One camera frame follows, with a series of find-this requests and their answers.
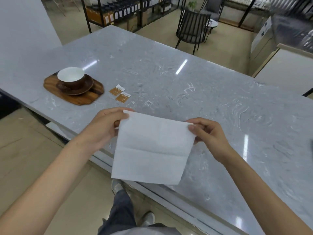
wooden tray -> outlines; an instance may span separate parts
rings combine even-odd
[[[81,95],[66,95],[62,93],[56,86],[59,81],[57,74],[58,73],[54,73],[44,80],[44,88],[67,102],[73,103],[78,106],[89,105],[104,93],[104,87],[102,83],[94,79],[93,86],[87,92]]]

jeans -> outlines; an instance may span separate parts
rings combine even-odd
[[[118,231],[137,227],[134,206],[124,189],[116,193],[108,220],[103,219],[103,225],[98,229],[98,235],[109,235]],[[150,227],[165,227],[161,223]]]

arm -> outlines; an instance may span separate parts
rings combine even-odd
[[[90,156],[117,135],[115,127],[128,108],[100,111],[92,122],[72,139],[30,186],[0,218],[0,234],[44,234],[63,203],[70,186]]]
[[[268,187],[259,175],[229,145],[219,123],[204,118],[190,119],[189,130],[203,141],[221,162],[266,235],[312,235],[313,231]]]

forearm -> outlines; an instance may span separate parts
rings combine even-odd
[[[266,235],[313,234],[237,153],[223,164]]]
[[[91,155],[68,143],[45,172],[0,218],[0,234],[43,234]]]

gray marble countertop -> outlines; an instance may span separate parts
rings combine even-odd
[[[310,22],[281,15],[271,18],[276,45],[283,44],[313,54],[313,38],[308,35],[313,29]]]
[[[46,91],[44,78],[69,66],[85,68],[105,93],[76,106]],[[99,110],[115,106],[179,121],[218,121],[235,150],[313,228],[311,99],[113,26],[44,55],[30,53],[15,65],[1,62],[0,73],[1,91],[74,133]],[[131,94],[125,104],[109,93],[117,84]],[[105,148],[114,153],[115,139]],[[181,182],[168,187],[249,234],[263,233],[202,143],[192,149]]]

